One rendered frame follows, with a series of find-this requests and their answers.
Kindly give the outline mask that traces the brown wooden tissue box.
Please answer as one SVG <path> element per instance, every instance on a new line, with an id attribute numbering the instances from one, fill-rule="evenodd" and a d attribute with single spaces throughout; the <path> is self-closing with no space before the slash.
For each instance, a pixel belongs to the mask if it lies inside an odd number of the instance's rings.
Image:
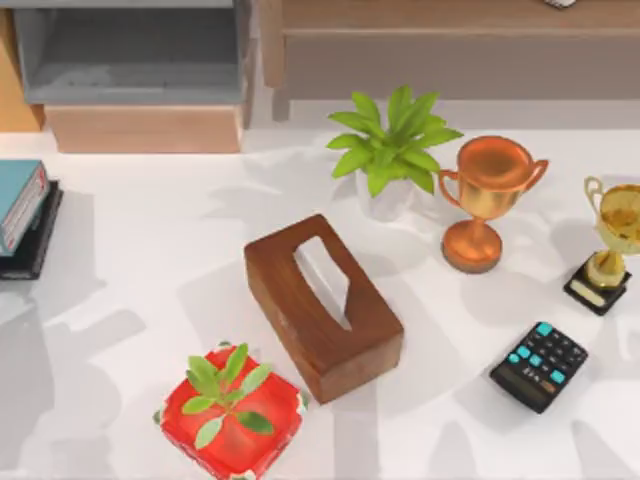
<path id="1" fill-rule="evenodd" d="M 343 329 L 321 304 L 294 259 L 319 238 L 349 280 Z M 398 366 L 404 328 L 342 239 L 321 214 L 244 248 L 249 288 L 314 399 L 325 404 Z"/>

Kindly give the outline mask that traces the white pot green plant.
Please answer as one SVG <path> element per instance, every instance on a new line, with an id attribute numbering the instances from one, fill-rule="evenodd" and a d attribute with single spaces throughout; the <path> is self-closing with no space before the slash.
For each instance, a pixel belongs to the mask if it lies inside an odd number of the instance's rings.
<path id="1" fill-rule="evenodd" d="M 398 219 L 420 190 L 432 195 L 438 160 L 429 149 L 463 136 L 433 112 L 440 94 L 416 96 L 402 85 L 391 93 L 381 111 L 369 95 L 351 95 L 352 111 L 336 111 L 328 119 L 351 131 L 332 138 L 326 148 L 341 153 L 332 170 L 335 179 L 354 176 L 363 211 L 380 222 Z"/>

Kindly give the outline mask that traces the copper trophy cup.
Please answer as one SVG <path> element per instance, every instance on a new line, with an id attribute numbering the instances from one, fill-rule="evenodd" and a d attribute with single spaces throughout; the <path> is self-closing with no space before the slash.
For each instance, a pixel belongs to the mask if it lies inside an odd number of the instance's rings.
<path id="1" fill-rule="evenodd" d="M 503 242 L 488 222 L 505 215 L 549 167 L 520 143 L 497 135 L 475 137 L 457 154 L 457 169 L 438 173 L 446 200 L 470 217 L 451 225 L 441 240 L 447 262 L 459 271 L 482 274 L 501 259 Z"/>

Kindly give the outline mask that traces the pale wooden drawer front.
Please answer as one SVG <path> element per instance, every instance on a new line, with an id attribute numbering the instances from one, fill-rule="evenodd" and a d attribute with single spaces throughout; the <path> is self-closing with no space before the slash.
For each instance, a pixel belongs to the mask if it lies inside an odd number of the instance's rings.
<path id="1" fill-rule="evenodd" d="M 63 153 L 204 154 L 241 150 L 240 105 L 47 105 Z"/>

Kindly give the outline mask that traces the red square plant pot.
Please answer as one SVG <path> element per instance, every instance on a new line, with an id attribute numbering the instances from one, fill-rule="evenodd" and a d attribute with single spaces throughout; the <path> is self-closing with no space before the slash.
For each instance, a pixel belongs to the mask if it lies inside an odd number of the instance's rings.
<path id="1" fill-rule="evenodd" d="M 251 358 L 247 344 L 222 342 L 188 358 L 185 379 L 153 420 L 216 480 L 262 480 L 307 407 L 307 396 Z"/>

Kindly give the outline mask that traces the wooden open shelf unit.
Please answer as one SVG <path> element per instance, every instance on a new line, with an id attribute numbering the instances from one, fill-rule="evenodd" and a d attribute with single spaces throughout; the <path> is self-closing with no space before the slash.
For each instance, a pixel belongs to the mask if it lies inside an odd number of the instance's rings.
<path id="1" fill-rule="evenodd" d="M 256 0 L 275 120 L 436 91 L 468 128 L 640 128 L 640 0 Z"/>

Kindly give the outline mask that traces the black calculator blue keys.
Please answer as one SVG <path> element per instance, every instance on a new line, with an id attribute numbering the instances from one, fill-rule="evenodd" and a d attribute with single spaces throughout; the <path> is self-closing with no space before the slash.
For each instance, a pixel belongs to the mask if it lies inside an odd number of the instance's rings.
<path id="1" fill-rule="evenodd" d="M 556 400 L 589 357 L 587 350 L 548 322 L 537 322 L 489 377 L 537 414 Z"/>

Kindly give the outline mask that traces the black book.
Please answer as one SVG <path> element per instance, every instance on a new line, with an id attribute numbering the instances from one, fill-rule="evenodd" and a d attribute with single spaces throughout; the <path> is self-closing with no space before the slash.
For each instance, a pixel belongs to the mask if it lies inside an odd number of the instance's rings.
<path id="1" fill-rule="evenodd" d="M 31 281 L 40 277 L 63 195 L 59 181 L 53 180 L 46 199 L 14 255 L 0 257 L 0 281 Z"/>

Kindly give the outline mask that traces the gold trophy black base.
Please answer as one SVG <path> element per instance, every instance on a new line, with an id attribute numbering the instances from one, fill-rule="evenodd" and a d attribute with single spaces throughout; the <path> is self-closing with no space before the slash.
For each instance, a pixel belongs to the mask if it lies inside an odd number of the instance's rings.
<path id="1" fill-rule="evenodd" d="M 588 176 L 583 186 L 605 248 L 589 256 L 564 284 L 564 291 L 603 316 L 627 291 L 632 274 L 624 258 L 640 255 L 640 184 L 606 189 L 599 178 Z"/>

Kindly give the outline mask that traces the teal book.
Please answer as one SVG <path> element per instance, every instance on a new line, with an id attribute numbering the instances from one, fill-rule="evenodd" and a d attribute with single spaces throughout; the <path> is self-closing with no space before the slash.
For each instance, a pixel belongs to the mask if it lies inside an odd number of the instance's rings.
<path id="1" fill-rule="evenodd" d="M 0 159 L 0 257 L 10 257 L 49 193 L 44 163 Z"/>

